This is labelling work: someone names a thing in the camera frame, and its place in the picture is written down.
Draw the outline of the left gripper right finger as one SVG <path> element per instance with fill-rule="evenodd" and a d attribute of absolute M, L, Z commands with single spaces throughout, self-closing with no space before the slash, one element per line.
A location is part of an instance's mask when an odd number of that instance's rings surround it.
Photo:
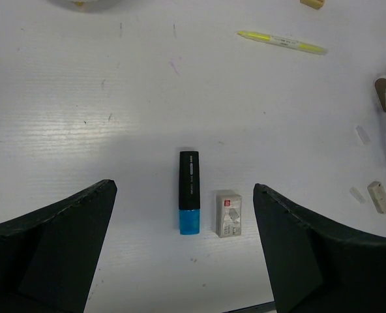
<path fill-rule="evenodd" d="M 335 222 L 266 185 L 253 203 L 278 312 L 386 312 L 386 237 Z"/>

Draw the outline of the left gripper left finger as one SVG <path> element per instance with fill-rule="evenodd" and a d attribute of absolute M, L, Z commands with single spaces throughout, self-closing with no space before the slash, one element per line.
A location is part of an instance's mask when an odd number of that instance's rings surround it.
<path fill-rule="evenodd" d="M 0 312 L 83 312 L 117 187 L 102 180 L 0 223 Z"/>

